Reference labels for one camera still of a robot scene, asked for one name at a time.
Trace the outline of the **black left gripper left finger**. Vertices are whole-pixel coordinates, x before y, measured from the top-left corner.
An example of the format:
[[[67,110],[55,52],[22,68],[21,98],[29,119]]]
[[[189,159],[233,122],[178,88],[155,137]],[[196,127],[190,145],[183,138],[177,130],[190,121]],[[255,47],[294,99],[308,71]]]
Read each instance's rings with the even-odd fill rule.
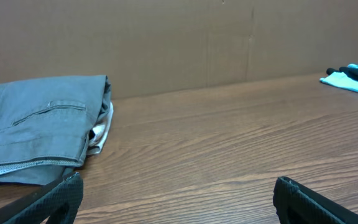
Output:
[[[0,208],[0,224],[72,224],[83,199],[83,179],[71,172]]]

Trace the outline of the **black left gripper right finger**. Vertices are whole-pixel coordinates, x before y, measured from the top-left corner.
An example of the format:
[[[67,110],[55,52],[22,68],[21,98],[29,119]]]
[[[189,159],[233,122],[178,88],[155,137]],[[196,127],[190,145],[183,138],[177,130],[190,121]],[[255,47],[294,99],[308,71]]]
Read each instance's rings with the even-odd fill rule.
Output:
[[[281,224],[358,224],[358,214],[289,177],[278,177],[273,206]]]

